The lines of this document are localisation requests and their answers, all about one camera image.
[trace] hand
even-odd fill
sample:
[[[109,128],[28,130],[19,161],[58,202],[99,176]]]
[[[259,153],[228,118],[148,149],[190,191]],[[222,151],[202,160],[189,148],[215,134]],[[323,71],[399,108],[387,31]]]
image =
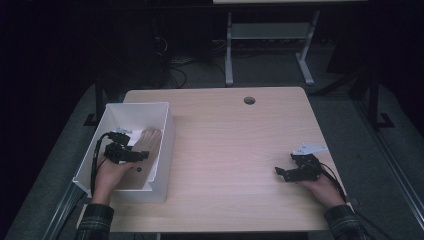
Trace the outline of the hand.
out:
[[[300,185],[311,191],[315,198],[327,209],[346,204],[339,191],[325,175],[319,175],[317,181],[302,181]]]
[[[94,192],[91,203],[109,205],[113,189],[121,181],[122,176],[130,168],[134,167],[136,163],[115,164],[103,155],[97,163],[99,169],[96,176],[96,191]]]

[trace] dark background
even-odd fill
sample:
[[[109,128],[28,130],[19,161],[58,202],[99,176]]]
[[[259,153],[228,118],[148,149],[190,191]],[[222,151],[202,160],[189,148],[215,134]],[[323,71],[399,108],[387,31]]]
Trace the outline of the dark background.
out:
[[[206,58],[201,49],[208,41],[225,38],[226,29],[219,27],[225,13],[167,12],[152,27],[155,12],[90,11],[97,6],[107,7],[104,1],[91,1],[91,6],[76,0],[0,2],[0,237],[89,86],[102,79],[110,100],[128,89],[160,88],[168,79],[154,36]],[[338,42],[329,70],[350,73],[368,64],[424,134],[423,3],[371,1],[348,15],[335,9],[323,11],[314,37]]]

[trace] person's right hand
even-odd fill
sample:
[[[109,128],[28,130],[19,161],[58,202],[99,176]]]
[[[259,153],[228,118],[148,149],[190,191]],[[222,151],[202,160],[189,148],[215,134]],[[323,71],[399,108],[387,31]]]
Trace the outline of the person's right hand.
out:
[[[319,175],[317,181],[301,181],[298,183],[311,191],[315,198],[327,209],[346,204],[337,188],[323,174]]]

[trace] metal stand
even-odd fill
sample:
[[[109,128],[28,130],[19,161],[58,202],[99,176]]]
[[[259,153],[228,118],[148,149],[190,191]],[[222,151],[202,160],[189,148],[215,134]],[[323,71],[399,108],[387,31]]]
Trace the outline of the metal stand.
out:
[[[233,64],[231,61],[232,39],[304,39],[305,44],[301,52],[296,53],[296,59],[307,85],[313,85],[309,68],[305,62],[311,45],[315,26],[320,11],[315,11],[311,22],[306,23],[232,23],[231,12],[227,22],[227,55],[225,56],[225,85],[232,86]]]

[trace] person's left hand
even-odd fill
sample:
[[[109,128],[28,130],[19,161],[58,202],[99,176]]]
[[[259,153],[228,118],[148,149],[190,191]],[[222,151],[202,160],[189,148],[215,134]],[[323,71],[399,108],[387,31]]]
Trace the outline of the person's left hand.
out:
[[[135,164],[135,162],[115,164],[102,154],[98,160],[99,169],[96,176],[96,191],[91,203],[109,205],[113,189],[121,181],[122,176]]]

